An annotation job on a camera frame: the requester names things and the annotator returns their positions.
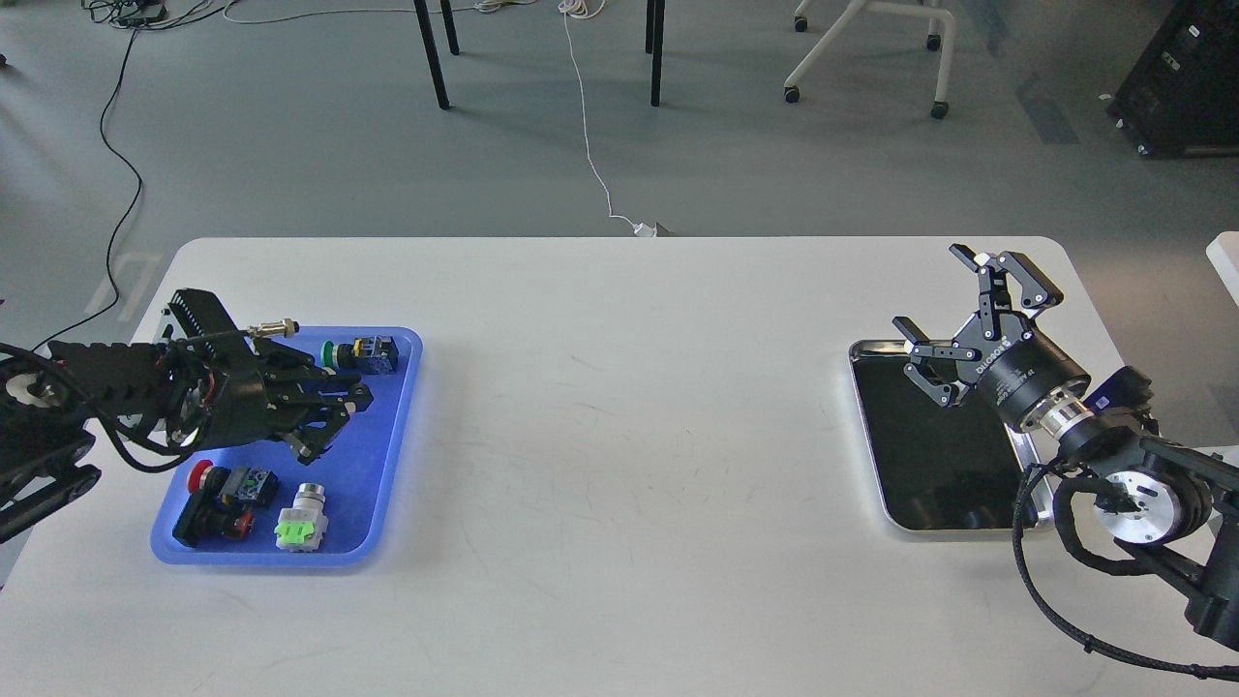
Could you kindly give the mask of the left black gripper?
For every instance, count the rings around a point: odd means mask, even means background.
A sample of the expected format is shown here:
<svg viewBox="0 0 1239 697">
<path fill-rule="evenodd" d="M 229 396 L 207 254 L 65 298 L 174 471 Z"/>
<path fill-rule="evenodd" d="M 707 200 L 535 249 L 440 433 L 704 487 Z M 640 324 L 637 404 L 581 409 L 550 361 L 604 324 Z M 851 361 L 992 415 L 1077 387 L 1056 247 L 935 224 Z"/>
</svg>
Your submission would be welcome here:
<svg viewBox="0 0 1239 697">
<path fill-rule="evenodd" d="M 313 462 L 330 449 L 349 417 L 375 401 L 359 376 L 336 374 L 313 357 L 287 345 L 204 357 L 216 379 L 211 418 L 199 427 L 195 449 L 282 441 L 296 462 Z M 266 423 L 266 406 L 271 425 Z"/>
</svg>

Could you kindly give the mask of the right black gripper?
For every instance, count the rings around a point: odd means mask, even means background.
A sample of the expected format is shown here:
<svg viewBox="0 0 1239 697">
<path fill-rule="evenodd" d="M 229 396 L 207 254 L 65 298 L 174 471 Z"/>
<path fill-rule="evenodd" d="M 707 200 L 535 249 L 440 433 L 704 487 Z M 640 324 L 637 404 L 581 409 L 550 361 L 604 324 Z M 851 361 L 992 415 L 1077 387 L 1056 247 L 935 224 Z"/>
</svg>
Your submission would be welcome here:
<svg viewBox="0 0 1239 697">
<path fill-rule="evenodd" d="M 1037 427 L 1030 413 L 1057 389 L 1083 397 L 1090 376 L 1036 326 L 1036 317 L 1066 300 L 1022 253 L 949 253 L 978 274 L 978 313 L 954 340 L 930 340 L 909 318 L 892 319 L 909 344 L 904 376 L 942 409 L 959 405 L 973 385 L 1017 432 Z"/>
</svg>

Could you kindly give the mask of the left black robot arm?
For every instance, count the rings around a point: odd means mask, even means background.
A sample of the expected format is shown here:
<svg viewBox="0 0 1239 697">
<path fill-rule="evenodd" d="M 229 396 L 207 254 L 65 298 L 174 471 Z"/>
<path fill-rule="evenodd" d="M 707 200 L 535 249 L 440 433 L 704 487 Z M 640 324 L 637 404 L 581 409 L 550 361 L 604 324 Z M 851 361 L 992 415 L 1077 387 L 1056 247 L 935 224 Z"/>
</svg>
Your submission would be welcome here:
<svg viewBox="0 0 1239 697">
<path fill-rule="evenodd" d="M 358 375 L 285 345 L 292 319 L 235 326 L 207 290 L 180 288 L 152 343 L 52 340 L 48 354 L 2 345 L 2 539 L 83 496 L 102 472 L 83 463 L 89 418 L 124 462 L 128 444 L 172 470 L 204 449 L 284 441 L 305 465 L 373 401 Z"/>
</svg>

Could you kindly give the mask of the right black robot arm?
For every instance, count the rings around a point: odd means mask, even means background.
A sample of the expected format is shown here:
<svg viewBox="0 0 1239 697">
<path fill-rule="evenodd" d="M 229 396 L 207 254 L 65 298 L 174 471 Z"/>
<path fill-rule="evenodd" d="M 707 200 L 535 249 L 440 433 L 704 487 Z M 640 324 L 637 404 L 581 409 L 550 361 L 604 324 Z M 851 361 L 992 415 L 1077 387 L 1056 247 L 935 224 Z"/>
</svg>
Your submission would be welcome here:
<svg viewBox="0 0 1239 697">
<path fill-rule="evenodd" d="M 1184 619 L 1194 634 L 1235 649 L 1237 467 L 1165 439 L 1151 413 L 1151 383 L 1132 366 L 1090 391 L 1087 371 L 1036 323 L 1066 295 L 1032 260 L 1014 251 L 975 253 L 964 244 L 949 250 L 978 277 L 978 310 L 948 340 L 932 340 L 909 318 L 895 318 L 908 343 L 903 371 L 942 409 L 978 392 L 1014 432 L 1044 431 L 1057 441 L 1053 459 L 1025 467 L 1014 499 L 1014 560 L 1032 600 L 1085 652 L 1235 681 L 1233 665 L 1156 660 L 1067 621 L 1036 591 L 1022 539 L 1026 503 L 1053 473 L 1059 485 L 1052 516 L 1073 560 L 1115 577 L 1155 574 L 1186 595 Z"/>
</svg>

